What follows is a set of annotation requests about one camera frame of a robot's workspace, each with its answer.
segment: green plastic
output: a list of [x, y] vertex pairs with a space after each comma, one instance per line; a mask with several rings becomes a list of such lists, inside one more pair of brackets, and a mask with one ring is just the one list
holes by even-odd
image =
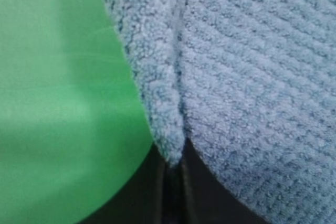
[[0, 0], [0, 223], [79, 221], [151, 144], [101, 0]]

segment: black surface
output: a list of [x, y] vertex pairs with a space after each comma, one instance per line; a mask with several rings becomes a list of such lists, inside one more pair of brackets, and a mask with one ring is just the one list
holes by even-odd
[[153, 146], [122, 189], [78, 224], [110, 223], [267, 224], [217, 181], [190, 141], [174, 169]]
[[78, 224], [161, 224], [164, 166], [153, 146], [122, 189]]
[[190, 141], [182, 159], [190, 224], [267, 224], [236, 200], [207, 169]]

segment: dark gap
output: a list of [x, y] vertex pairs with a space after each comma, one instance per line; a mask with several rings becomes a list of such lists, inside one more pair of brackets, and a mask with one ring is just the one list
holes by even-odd
[[182, 169], [165, 166], [162, 197], [162, 224], [187, 224]]

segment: green surface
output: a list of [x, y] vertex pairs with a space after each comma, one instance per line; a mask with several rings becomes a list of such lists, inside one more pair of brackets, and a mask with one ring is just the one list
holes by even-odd
[[0, 0], [0, 223], [115, 194], [152, 143], [136, 92], [101, 0]]

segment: ribbed fabric texture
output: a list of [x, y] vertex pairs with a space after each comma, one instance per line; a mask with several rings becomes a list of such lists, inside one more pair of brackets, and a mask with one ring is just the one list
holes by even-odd
[[270, 223], [336, 223], [336, 0], [104, 0], [153, 136]]

